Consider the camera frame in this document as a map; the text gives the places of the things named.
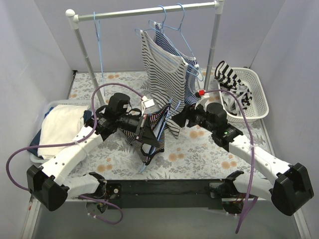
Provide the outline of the white black thin striped tank top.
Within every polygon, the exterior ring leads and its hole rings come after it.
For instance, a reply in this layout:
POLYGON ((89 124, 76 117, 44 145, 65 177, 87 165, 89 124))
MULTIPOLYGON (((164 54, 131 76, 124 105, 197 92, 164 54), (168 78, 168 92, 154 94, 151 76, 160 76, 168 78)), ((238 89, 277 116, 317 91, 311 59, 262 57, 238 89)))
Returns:
POLYGON ((180 56, 173 55, 158 46, 144 30, 140 31, 142 60, 149 78, 152 98, 162 108, 170 103, 173 111, 167 126, 174 137, 179 137, 181 127, 173 117, 185 106, 186 73, 188 64, 180 56))

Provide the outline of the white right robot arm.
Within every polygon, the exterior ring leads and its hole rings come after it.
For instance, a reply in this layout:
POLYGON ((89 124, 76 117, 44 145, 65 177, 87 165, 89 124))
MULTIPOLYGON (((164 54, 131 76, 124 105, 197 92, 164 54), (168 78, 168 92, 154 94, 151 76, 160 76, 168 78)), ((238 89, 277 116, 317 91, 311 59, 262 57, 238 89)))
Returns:
POLYGON ((271 201, 287 216, 293 215, 314 196, 308 171, 302 164, 289 164, 252 144, 242 131, 228 122, 221 104, 186 106, 172 120, 180 127, 198 125, 211 132, 215 144, 245 160, 264 176, 251 182, 249 175, 237 170, 216 189, 218 193, 226 193, 231 198, 248 193, 271 201))

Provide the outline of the wide black white striped tank top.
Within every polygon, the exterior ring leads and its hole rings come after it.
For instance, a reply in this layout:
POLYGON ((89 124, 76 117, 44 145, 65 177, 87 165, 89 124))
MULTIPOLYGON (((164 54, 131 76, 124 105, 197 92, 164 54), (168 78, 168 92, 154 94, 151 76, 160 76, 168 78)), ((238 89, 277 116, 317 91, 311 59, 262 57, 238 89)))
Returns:
MULTIPOLYGON (((251 92, 225 61, 221 61, 217 65, 214 78, 219 83, 220 89, 229 91, 236 97, 243 111, 247 109, 252 100, 251 92)), ((221 97, 225 109, 230 114, 242 116, 239 105, 230 94, 221 92, 221 97)))

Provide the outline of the light blue wire hanger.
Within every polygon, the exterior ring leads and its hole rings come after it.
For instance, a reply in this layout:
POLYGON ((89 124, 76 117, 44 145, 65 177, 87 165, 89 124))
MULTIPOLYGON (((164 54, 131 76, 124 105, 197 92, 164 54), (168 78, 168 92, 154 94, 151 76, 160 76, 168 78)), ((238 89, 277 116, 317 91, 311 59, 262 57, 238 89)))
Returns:
POLYGON ((103 70, 103 55, 102 55, 101 36, 100 36, 101 35, 101 26, 100 26, 100 21, 97 19, 97 14, 95 11, 93 12, 93 21, 94 21, 95 32, 96 32, 96 37, 97 37, 97 42, 98 42, 101 79, 102 79, 102 83, 104 84, 105 78, 104 78, 104 70, 103 70))

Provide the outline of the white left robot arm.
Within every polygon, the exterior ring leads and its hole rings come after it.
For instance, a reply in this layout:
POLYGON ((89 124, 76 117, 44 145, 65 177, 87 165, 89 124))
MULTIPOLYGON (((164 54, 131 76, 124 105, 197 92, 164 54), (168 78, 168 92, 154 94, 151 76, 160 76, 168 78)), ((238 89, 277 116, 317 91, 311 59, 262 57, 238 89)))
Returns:
POLYGON ((108 105, 93 111, 91 119, 74 137, 73 145, 63 148, 41 166, 31 166, 26 172, 31 195, 49 211, 57 210, 72 197, 89 195, 95 199, 104 198, 107 180, 100 174, 90 172, 71 179, 67 176, 90 151, 118 129, 131 132, 133 139, 141 143, 155 147, 160 145, 152 130, 150 116, 144 113, 145 109, 154 106, 154 101, 143 96, 138 115, 128 113, 129 103, 128 95, 115 93, 108 105))

